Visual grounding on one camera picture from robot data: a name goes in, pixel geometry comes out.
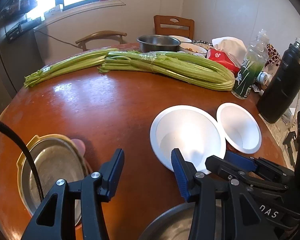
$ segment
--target windowsill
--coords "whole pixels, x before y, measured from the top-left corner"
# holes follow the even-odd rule
[[[91,10],[95,10],[95,9],[99,9],[99,8],[121,6],[121,5],[125,5],[125,3],[123,3],[120,0],[107,0],[107,1],[98,1],[98,2],[93,2],[93,3],[89,3],[89,4],[84,4],[84,5],[77,6],[77,7],[68,9],[66,11],[63,11],[63,12],[57,14],[56,16],[49,17],[47,20],[42,21],[42,23],[40,25],[38,25],[37,27],[35,27],[34,29],[40,30],[44,26],[48,26],[54,22],[57,22],[59,20],[62,20],[64,18],[70,17],[70,16],[78,14],[78,13],[91,11]]]

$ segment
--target celery bunch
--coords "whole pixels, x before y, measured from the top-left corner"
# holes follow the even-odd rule
[[[42,69],[32,73],[31,75],[26,76],[24,86],[26,88],[33,87],[34,85],[42,81],[48,80],[56,76],[100,65],[104,63],[105,57],[111,51],[118,51],[118,49],[110,48],[89,51],[87,53],[62,60],[53,65],[45,66]]]
[[[178,52],[109,52],[101,73],[110,70],[146,71],[213,90],[231,90],[234,75],[223,65],[196,55]]]

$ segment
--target white bowl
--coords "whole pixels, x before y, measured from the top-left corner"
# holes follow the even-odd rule
[[[188,38],[183,37],[183,36],[176,36],[176,35],[169,35],[169,36],[172,37],[172,38],[175,38],[175,39],[177,39],[177,40],[179,40],[181,42],[188,42],[188,43],[192,42],[191,39],[188,39]]]
[[[180,44],[180,51],[184,51],[189,54],[206,57],[207,56],[207,50],[205,48],[202,48],[198,45],[192,44],[192,43],[181,43]]]
[[[150,143],[159,161],[171,171],[174,148],[205,174],[210,173],[206,158],[215,155],[223,159],[226,152],[221,126],[207,112],[193,106],[172,106],[158,114],[151,125]]]
[[[247,154],[260,149],[260,128],[246,109],[233,103],[224,103],[217,110],[217,120],[226,140],[235,149]]]

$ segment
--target plastic bottle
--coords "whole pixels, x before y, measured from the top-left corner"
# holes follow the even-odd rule
[[[257,103],[262,117],[275,123],[300,90],[300,39],[284,52],[280,66]]]
[[[237,98],[247,98],[251,86],[265,66],[268,59],[267,43],[269,43],[269,38],[266,31],[262,29],[258,33],[257,39],[249,44],[246,56],[231,91]]]

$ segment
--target green bottle label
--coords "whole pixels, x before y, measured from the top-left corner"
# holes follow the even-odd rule
[[[258,63],[255,61],[250,61],[247,57],[244,58],[241,69],[238,73],[238,76],[235,78],[235,83],[233,91],[246,98],[251,90],[251,86],[255,81],[255,73],[258,68]]]

